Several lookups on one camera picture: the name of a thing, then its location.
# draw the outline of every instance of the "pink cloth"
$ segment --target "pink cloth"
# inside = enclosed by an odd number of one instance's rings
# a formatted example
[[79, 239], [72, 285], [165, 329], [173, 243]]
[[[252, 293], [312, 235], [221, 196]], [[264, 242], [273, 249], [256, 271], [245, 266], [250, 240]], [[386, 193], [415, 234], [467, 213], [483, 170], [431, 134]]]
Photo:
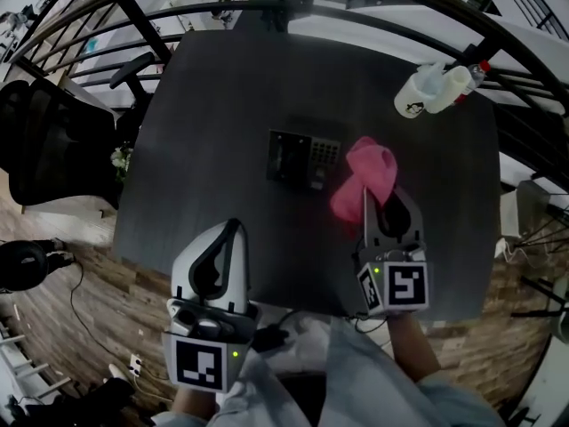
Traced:
[[367, 136], [354, 144], [346, 159], [353, 175], [334, 193], [330, 207], [338, 218], [346, 222], [361, 223], [364, 187], [384, 205], [395, 186], [397, 161], [391, 150]]

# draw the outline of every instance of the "wooden floor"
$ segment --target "wooden floor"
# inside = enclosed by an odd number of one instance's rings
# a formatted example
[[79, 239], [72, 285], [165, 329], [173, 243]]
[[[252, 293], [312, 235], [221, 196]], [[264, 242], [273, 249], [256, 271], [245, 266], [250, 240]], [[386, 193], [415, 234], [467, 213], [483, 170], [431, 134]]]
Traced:
[[[132, 353], [143, 360], [140, 387], [172, 398], [175, 389], [152, 378], [165, 376], [160, 333], [169, 318], [165, 301], [169, 278], [120, 263], [110, 254], [115, 214], [87, 221], [50, 213], [20, 214], [0, 195], [0, 239], [61, 238], [84, 267], [84, 282], [76, 290], [78, 314], [112, 355], [103, 350], [79, 324], [69, 304], [70, 291], [80, 279], [77, 265], [53, 272], [45, 282], [27, 292], [0, 298], [0, 316], [16, 333], [26, 335], [23, 350], [35, 362], [47, 362], [50, 382], [70, 376], [85, 393], [91, 384], [109, 377], [108, 364], [128, 366]], [[566, 261], [550, 262], [539, 275], [554, 278], [565, 273]], [[480, 319], [454, 324], [429, 325], [428, 336], [443, 367], [455, 382], [482, 394], [499, 407], [525, 386], [548, 338], [544, 319], [511, 319], [513, 310], [540, 308], [545, 299], [518, 284], [530, 271], [523, 257], [494, 265], [491, 287]], [[17, 305], [20, 320], [14, 315]], [[75, 395], [70, 384], [66, 392]], [[139, 415], [158, 412], [160, 400], [137, 391], [133, 406], [123, 410], [120, 425], [141, 424]]]

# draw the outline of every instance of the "black office chair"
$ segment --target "black office chair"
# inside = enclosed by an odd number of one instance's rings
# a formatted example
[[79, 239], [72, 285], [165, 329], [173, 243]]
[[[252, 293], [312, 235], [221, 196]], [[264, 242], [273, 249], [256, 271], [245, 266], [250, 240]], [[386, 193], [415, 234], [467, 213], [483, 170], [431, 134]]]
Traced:
[[29, 102], [29, 89], [26, 81], [13, 81], [0, 89], [0, 169], [10, 173], [16, 157], [15, 141], [21, 139], [23, 125]]
[[35, 205], [89, 195], [118, 208], [121, 186], [110, 162], [116, 146], [113, 116], [45, 79], [29, 87], [28, 97], [9, 172], [14, 201]]
[[112, 77], [109, 83], [111, 89], [117, 88], [120, 84], [126, 83], [134, 95], [134, 103], [116, 121], [117, 138], [129, 147], [134, 147], [134, 142], [138, 136], [140, 125], [152, 99], [152, 94], [142, 87], [140, 80], [136, 76], [144, 68], [156, 64], [154, 53], [147, 52], [136, 59], [133, 59], [120, 68]]

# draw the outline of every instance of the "person's arm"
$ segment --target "person's arm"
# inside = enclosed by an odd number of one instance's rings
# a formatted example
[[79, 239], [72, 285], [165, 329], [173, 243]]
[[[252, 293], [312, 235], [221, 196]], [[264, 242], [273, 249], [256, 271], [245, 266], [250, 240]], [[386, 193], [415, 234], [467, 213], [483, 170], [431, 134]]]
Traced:
[[209, 421], [215, 415], [215, 394], [179, 388], [172, 404], [172, 411]]
[[418, 382], [441, 369], [419, 323], [410, 313], [388, 318], [393, 356], [409, 378]]

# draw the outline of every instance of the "light blue sleeve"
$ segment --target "light blue sleeve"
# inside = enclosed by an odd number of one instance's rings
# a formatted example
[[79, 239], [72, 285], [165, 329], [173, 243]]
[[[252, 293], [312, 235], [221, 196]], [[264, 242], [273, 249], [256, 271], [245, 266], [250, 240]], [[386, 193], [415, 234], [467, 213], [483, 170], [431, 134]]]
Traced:
[[442, 375], [427, 376], [418, 382], [417, 386], [452, 426], [505, 425], [498, 413], [480, 395], [452, 386]]
[[158, 427], [205, 427], [207, 425], [207, 421], [203, 419], [173, 411], [164, 411], [153, 416], [152, 420]]

